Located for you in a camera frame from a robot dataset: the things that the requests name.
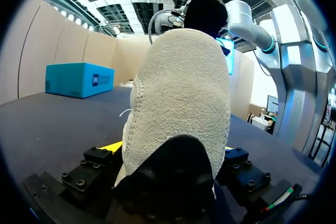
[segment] table surface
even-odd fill
[[[13,178],[19,183],[47,171],[60,180],[90,147],[120,141],[127,114],[119,115],[130,106],[130,91],[115,87],[82,100],[40,93],[1,105],[0,144]],[[271,172],[272,184],[286,179],[310,193],[320,177],[321,168],[312,160],[234,115],[227,145],[248,151],[254,165]],[[245,209],[227,190],[224,193],[238,221]]]

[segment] terry cloth cover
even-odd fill
[[[134,80],[130,102],[118,182],[179,134],[202,142],[217,175],[228,138],[230,96],[225,56],[215,39],[192,29],[162,34]]]

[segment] cardboard box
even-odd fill
[[[46,93],[86,98],[113,90],[114,69],[85,62],[47,65]]]

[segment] monitor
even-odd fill
[[[230,53],[225,57],[225,59],[229,74],[233,74],[235,43],[232,40],[222,38],[216,38],[216,40],[221,46],[230,50]]]
[[[272,97],[271,95],[269,95],[267,97],[266,112],[277,113],[278,112],[278,105],[279,105],[278,98]]]

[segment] robotic arm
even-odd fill
[[[214,38],[227,24],[231,34],[252,42],[264,53],[269,54],[275,48],[273,36],[253,23],[250,6],[240,0],[233,0],[227,4],[222,0],[188,0],[180,9],[162,10],[152,17],[149,24],[151,43],[151,27],[154,21],[155,32],[158,34],[173,28],[191,28]]]

